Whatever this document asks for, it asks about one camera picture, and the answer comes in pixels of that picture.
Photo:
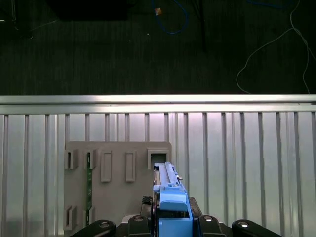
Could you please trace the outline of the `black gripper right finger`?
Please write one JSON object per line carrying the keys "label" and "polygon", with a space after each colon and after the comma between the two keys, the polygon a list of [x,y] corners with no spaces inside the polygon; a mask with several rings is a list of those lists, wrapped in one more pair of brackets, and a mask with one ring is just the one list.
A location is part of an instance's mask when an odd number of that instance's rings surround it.
{"label": "black gripper right finger", "polygon": [[203,215],[195,198],[189,198],[193,215],[194,237],[281,237],[281,235],[246,219],[227,226],[211,215]]}

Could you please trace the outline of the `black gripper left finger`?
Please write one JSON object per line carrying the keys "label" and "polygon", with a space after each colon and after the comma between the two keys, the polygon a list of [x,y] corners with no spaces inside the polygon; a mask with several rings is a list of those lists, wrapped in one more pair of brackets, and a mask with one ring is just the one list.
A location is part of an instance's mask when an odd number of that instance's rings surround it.
{"label": "black gripper left finger", "polygon": [[74,237],[151,237],[152,197],[143,196],[140,214],[125,216],[116,226],[110,220],[98,220],[77,231]]}

